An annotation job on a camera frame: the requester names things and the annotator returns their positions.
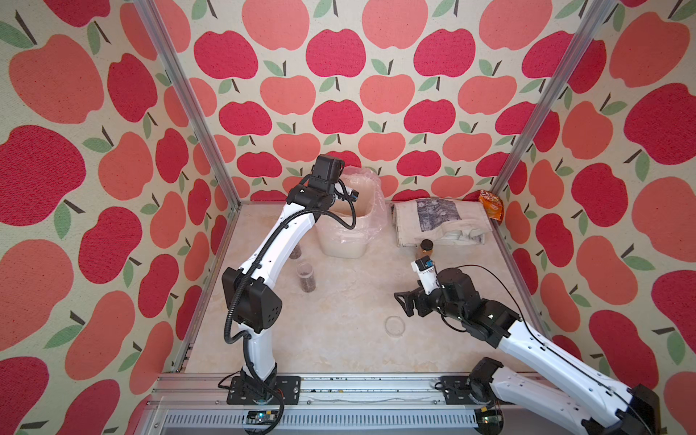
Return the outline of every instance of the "orange snack bag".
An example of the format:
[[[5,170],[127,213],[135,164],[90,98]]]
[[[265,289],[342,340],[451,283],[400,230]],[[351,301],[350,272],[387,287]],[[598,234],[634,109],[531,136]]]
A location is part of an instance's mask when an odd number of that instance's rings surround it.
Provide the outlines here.
[[[503,202],[499,197],[487,190],[479,190],[474,194],[468,194],[466,200],[476,200],[476,197],[478,197],[478,201],[483,204],[483,208],[486,210],[486,214],[490,219],[503,222],[505,211],[503,209]]]

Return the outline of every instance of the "black bracket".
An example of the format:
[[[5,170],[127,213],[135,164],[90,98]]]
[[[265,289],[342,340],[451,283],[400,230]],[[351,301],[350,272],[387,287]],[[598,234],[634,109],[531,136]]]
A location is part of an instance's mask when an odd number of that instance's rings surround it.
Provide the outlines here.
[[[265,397],[259,394],[258,390],[252,386],[248,380],[253,379],[243,374],[232,378],[230,392],[227,394],[228,405],[278,405],[278,400],[271,396],[266,401]],[[297,405],[300,397],[300,385],[302,378],[299,376],[278,376],[274,390],[280,390],[286,405]]]

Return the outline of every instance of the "black cable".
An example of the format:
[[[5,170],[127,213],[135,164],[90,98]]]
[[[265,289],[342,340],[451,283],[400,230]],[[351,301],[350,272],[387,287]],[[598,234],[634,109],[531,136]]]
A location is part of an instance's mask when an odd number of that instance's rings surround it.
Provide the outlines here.
[[[224,381],[226,381],[227,379],[229,379],[229,378],[235,376],[236,374],[239,374],[240,372],[241,372],[241,370],[238,370],[238,371],[236,371],[236,372],[234,372],[234,373],[232,373],[232,374],[228,374],[228,375],[225,376],[224,378],[220,379],[220,382],[218,382],[218,388],[222,388],[223,390],[231,390],[231,389],[232,389],[232,384],[231,384],[231,382],[230,382],[230,386],[223,385],[222,383],[223,383]]]
[[[264,255],[266,255],[266,252],[271,248],[271,245],[273,244],[274,240],[278,237],[281,231],[284,229],[288,228],[288,223],[292,221],[293,219],[300,217],[304,214],[323,214],[326,216],[331,217],[332,219],[335,219],[338,223],[340,223],[342,226],[345,228],[352,230],[355,228],[356,225],[356,213],[355,213],[355,207],[353,206],[353,201],[350,200],[347,197],[347,190],[345,184],[343,184],[343,181],[341,179],[338,180],[339,184],[343,188],[343,194],[342,196],[346,198],[348,203],[350,204],[350,209],[351,209],[351,215],[352,215],[352,223],[348,225],[343,219],[341,219],[338,215],[328,211],[328,210],[322,210],[322,209],[303,209],[298,212],[295,212],[288,216],[283,222],[280,223],[276,227],[276,229],[273,231],[271,236],[268,238],[264,246],[261,248],[259,251],[258,255],[254,259],[254,261],[251,263],[249,266],[249,270],[242,276],[242,278],[239,280],[239,285],[235,289],[235,295],[232,298],[232,303],[230,304],[230,307],[227,311],[227,317],[225,318],[225,326],[223,329],[223,337],[225,339],[225,343],[228,345],[231,345],[232,343],[238,341],[240,339],[240,334],[235,335],[234,337],[231,337],[231,330],[232,330],[232,323],[235,320],[235,313],[237,311],[237,305],[239,304],[239,300],[242,298],[242,290],[246,288],[246,286],[249,284],[249,281],[251,281],[251,276],[253,275],[254,271],[256,269],[259,269],[261,267],[261,261],[263,260]]]
[[[270,395],[276,398],[278,400],[278,413],[276,414],[276,419],[271,422],[270,426],[268,426],[266,429],[263,429],[262,431],[254,431],[250,432],[248,430],[244,430],[247,434],[252,434],[252,435],[266,435],[270,431],[276,428],[278,424],[280,423],[280,419],[283,417],[283,412],[285,411],[285,399],[283,396],[278,394],[277,391],[275,391],[273,388],[269,387],[261,378],[259,375],[256,373],[256,370],[254,370],[254,363],[251,362],[251,357],[249,356],[249,348],[248,348],[248,342],[251,339],[251,334],[247,333],[244,336],[244,364],[246,364],[246,368],[249,370],[249,373],[251,374],[251,377],[254,378],[256,382],[258,382],[264,390],[266,390]]]
[[[500,285],[502,285],[502,287],[505,289],[505,291],[508,293],[508,295],[510,295],[510,298],[512,299],[512,301],[515,303],[515,306],[517,307],[517,311],[519,312],[519,315],[520,315],[520,317],[522,318],[522,323],[524,323],[525,328],[527,328],[527,332],[529,333],[529,335],[531,335],[532,338],[534,338],[534,339],[535,339],[542,347],[544,347],[546,350],[550,351],[552,354],[556,355],[558,358],[561,358],[563,361],[565,361],[565,362],[566,362],[568,365],[570,365],[572,368],[574,368],[575,370],[578,370],[580,373],[584,374],[586,377],[588,377],[588,378],[590,378],[592,381],[596,382],[597,385],[599,385],[599,386],[602,387],[602,388],[605,388],[607,391],[609,391],[610,393],[612,393],[613,395],[615,395],[616,397],[618,397],[619,400],[621,400],[623,403],[625,403],[625,405],[628,407],[628,409],[632,410],[633,415],[635,415],[635,416],[638,418],[638,420],[640,420],[640,422],[643,424],[643,426],[645,426],[645,429],[647,429],[648,433],[649,433],[650,435],[655,435],[655,434],[650,430],[650,426],[647,425],[647,423],[642,419],[642,417],[641,417],[640,415],[638,415],[638,413],[637,413],[637,412],[635,411],[635,409],[631,406],[631,404],[629,404],[623,397],[621,397],[621,395],[618,395],[614,390],[612,390],[611,388],[609,388],[607,385],[605,385],[605,384],[602,383],[601,381],[598,381],[597,379],[595,379],[594,377],[592,377],[591,375],[589,375],[588,373],[586,373],[584,370],[582,370],[581,368],[579,368],[579,367],[576,366],[575,364],[573,364],[573,363],[571,363],[570,361],[568,361],[568,360],[567,360],[566,358],[564,358],[562,355],[558,354],[556,351],[554,351],[554,350],[551,349],[550,347],[546,347],[546,344],[544,344],[539,338],[537,338],[537,337],[534,335],[534,333],[532,333],[532,330],[529,329],[529,325],[527,325],[527,321],[526,321],[525,318],[524,318],[524,314],[522,313],[522,309],[520,308],[520,305],[517,303],[517,300],[514,298],[514,296],[512,296],[512,293],[510,293],[510,291],[507,289],[507,287],[505,287],[505,284],[503,284],[503,282],[500,280],[499,277],[497,277],[497,275],[495,275],[493,272],[489,271],[488,269],[486,269],[485,267],[483,267],[483,266],[481,266],[481,265],[479,265],[479,264],[463,264],[463,265],[461,265],[461,266],[457,266],[457,269],[460,268],[460,267],[470,267],[470,266],[480,267],[481,269],[485,270],[485,271],[488,272],[489,274],[493,275],[493,277],[494,277],[496,280],[498,280],[498,282],[500,283]]]
[[[456,332],[466,332],[466,331],[463,330],[463,329],[457,329],[457,328],[453,327],[452,325],[450,325],[449,323],[447,323],[447,320],[445,320],[445,315],[444,315],[443,313],[440,313],[440,318],[441,318],[442,321],[445,323],[445,325],[447,325],[447,327],[448,327],[449,329],[454,329]]]

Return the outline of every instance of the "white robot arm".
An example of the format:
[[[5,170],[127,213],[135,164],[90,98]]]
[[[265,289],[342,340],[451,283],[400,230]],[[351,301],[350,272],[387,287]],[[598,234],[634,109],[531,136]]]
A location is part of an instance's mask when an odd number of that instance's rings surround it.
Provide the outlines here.
[[[321,215],[354,228],[352,202],[358,192],[340,181],[344,163],[320,155],[313,172],[298,184],[275,226],[254,254],[239,269],[223,273],[223,288],[229,308],[225,324],[228,343],[244,337],[242,377],[261,396],[274,392],[277,364],[271,348],[271,326],[282,302],[273,287],[280,269],[297,242]],[[328,212],[336,199],[347,200],[353,210],[352,224]],[[394,293],[406,315],[414,310],[424,317],[436,311],[461,322],[473,337],[518,358],[556,385],[550,388],[522,377],[498,361],[484,358],[469,375],[469,388],[478,400],[500,400],[523,406],[577,435],[657,435],[660,406],[655,392],[644,386],[633,389],[598,373],[524,322],[524,318],[498,301],[482,299],[468,275],[458,268],[437,272],[429,257],[413,262],[419,287],[412,292]],[[242,330],[230,337],[232,322]],[[281,403],[275,427],[283,410]]]

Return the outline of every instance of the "mounting plate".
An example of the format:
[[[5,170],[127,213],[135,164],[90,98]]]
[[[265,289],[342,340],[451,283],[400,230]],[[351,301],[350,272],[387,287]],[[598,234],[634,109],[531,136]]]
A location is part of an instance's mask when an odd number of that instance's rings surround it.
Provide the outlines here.
[[[276,378],[276,389],[279,389],[285,398],[286,405],[297,405],[300,397],[300,383],[302,378],[299,376],[279,376]],[[242,378],[239,376],[232,378],[230,392],[227,394],[228,405],[259,405],[256,402],[258,396],[248,392],[243,386]],[[268,405],[278,405],[275,397],[271,398]]]

